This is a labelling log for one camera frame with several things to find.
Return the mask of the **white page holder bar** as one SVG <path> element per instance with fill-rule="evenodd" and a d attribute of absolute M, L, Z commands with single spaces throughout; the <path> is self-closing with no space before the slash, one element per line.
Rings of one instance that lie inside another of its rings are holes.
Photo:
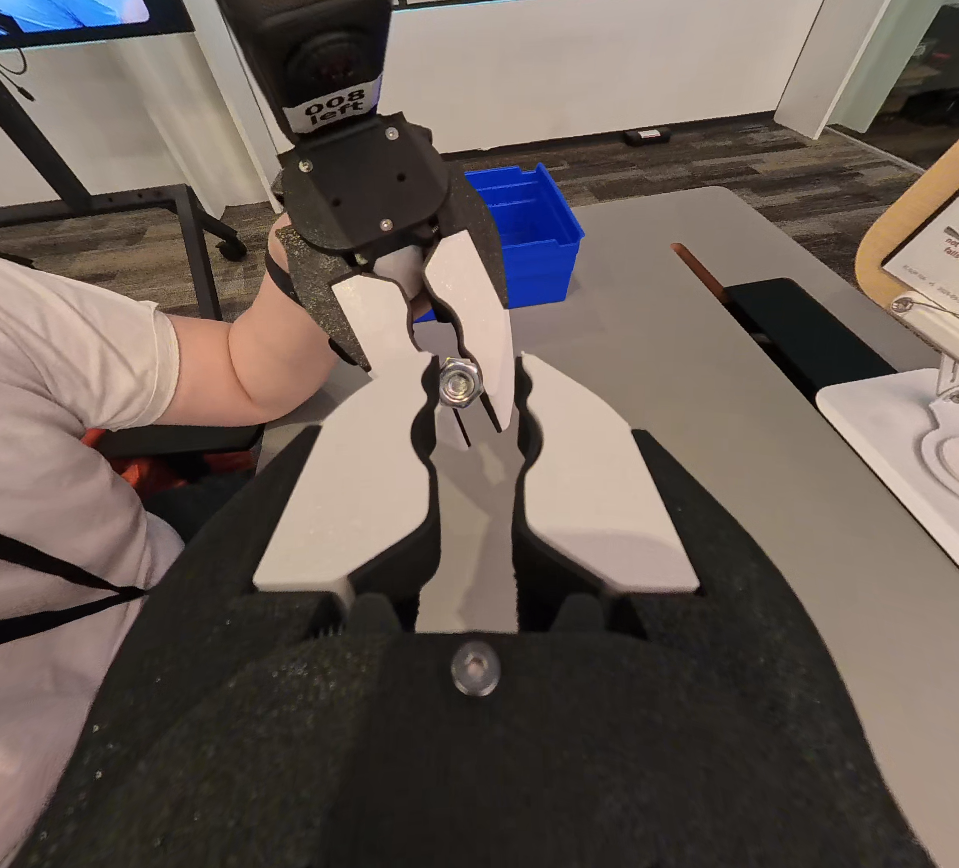
<path fill-rule="evenodd" d="M 890 312 L 941 354 L 958 361 L 958 310 L 907 291 L 893 299 Z"/>

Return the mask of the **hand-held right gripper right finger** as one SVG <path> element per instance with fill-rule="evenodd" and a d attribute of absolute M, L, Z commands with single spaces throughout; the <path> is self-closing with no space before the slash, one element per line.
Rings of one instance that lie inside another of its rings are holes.
<path fill-rule="evenodd" d="M 627 598 L 694 596 L 700 579 L 628 422 L 533 354 L 515 375 L 519 629 L 550 629 L 573 596 L 606 619 Z"/>

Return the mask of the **blue plastic bin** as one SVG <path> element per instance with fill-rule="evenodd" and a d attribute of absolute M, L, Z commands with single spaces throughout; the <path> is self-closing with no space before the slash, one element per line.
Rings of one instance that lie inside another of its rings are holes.
<path fill-rule="evenodd" d="M 543 164 L 468 170 L 496 224 L 509 309 L 564 301 L 584 232 Z"/>

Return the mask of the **black rolling stand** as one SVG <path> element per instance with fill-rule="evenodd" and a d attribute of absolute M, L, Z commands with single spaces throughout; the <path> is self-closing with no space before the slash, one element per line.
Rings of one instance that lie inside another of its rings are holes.
<path fill-rule="evenodd" d="M 56 193 L 54 201 L 2 206 L 2 229 L 149 209 L 166 210 L 179 224 L 199 315 L 203 319 L 222 320 L 205 236 L 217 238 L 217 249 L 231 262 L 245 260 L 247 249 L 232 227 L 204 209 L 193 187 L 181 182 L 91 193 L 30 118 L 18 98 L 10 93 L 6 83 L 2 83 L 1 126 L 18 151 Z"/>

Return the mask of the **white stand base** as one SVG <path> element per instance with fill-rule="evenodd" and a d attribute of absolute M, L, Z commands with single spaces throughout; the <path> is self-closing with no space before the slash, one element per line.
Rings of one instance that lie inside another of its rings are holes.
<path fill-rule="evenodd" d="M 833 385 L 821 415 L 958 562 L 958 364 Z"/>

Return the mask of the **person's left forearm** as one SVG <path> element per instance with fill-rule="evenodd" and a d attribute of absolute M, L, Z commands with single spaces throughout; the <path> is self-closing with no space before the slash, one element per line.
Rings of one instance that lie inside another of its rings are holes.
<path fill-rule="evenodd" d="M 235 387 L 225 424 L 280 419 L 318 392 L 340 361 L 329 337 L 294 299 L 292 281 L 272 256 L 252 305 L 228 327 Z"/>

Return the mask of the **printed instruction sheet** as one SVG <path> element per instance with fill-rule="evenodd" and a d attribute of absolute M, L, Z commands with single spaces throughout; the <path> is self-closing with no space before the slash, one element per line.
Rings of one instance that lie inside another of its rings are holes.
<path fill-rule="evenodd" d="M 943 307 L 958 306 L 958 199 L 925 220 L 882 262 L 882 269 Z"/>

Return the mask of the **dark grey waste bin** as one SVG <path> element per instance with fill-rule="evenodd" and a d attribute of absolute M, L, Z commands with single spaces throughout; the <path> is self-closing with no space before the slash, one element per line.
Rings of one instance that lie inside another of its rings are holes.
<path fill-rule="evenodd" d="M 940 7 L 881 107 L 923 126 L 958 125 L 958 4 Z"/>

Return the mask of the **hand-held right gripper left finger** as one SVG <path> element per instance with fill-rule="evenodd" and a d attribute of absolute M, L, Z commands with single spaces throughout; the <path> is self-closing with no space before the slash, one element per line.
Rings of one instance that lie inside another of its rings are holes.
<path fill-rule="evenodd" d="M 414 356 L 325 419 L 253 574 L 259 592 L 329 594 L 342 613 L 381 595 L 415 629 L 441 557 L 438 369 Z"/>

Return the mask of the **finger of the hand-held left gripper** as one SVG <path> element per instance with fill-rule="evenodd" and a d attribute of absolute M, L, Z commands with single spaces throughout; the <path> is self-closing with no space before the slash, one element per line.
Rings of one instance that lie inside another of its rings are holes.
<path fill-rule="evenodd" d="M 438 242 L 425 264 L 424 278 L 435 306 L 452 318 L 460 350 L 457 358 L 479 365 L 484 392 L 476 401 L 496 430 L 504 432 L 515 392 L 510 317 L 467 231 Z"/>
<path fill-rule="evenodd" d="M 332 293 L 363 351 L 371 378 L 396 374 L 426 355 L 415 343 L 411 306 L 396 281 L 352 275 L 334 283 Z M 456 449 L 471 447 L 458 409 L 439 401 L 436 417 L 439 442 Z"/>

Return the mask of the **orange cloth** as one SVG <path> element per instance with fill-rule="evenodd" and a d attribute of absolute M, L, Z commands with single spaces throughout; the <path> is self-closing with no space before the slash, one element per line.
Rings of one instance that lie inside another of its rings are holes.
<path fill-rule="evenodd" d="M 91 429 L 82 443 L 99 452 L 93 443 L 107 430 Z M 256 445 L 233 454 L 176 454 L 135 458 L 107 458 L 113 470 L 142 498 L 196 482 L 209 475 L 251 470 L 256 467 Z"/>

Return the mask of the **person's left hand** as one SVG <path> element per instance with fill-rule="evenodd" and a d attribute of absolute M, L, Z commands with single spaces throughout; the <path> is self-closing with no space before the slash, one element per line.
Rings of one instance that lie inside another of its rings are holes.
<path fill-rule="evenodd" d="M 281 229 L 291 227 L 291 219 L 288 213 L 279 216 L 270 227 L 268 235 L 267 249 L 265 252 L 266 278 L 269 278 L 273 286 L 295 305 L 301 307 L 302 303 L 298 298 L 292 277 L 289 273 L 289 260 L 287 252 L 283 247 L 279 233 Z"/>

